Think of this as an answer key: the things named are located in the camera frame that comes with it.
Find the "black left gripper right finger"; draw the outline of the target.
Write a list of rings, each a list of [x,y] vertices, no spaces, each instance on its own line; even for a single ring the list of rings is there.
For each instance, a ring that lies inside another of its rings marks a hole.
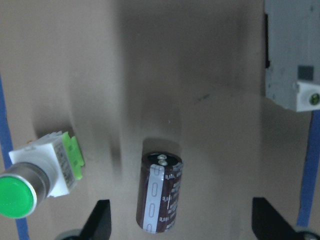
[[[258,240],[300,239],[300,235],[264,197],[252,199],[251,228]]]

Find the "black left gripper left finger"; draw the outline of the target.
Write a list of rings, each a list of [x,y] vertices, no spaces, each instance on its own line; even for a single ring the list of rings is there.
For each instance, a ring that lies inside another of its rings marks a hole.
[[[82,228],[81,240],[109,240],[111,236],[111,204],[109,199],[98,200]]]

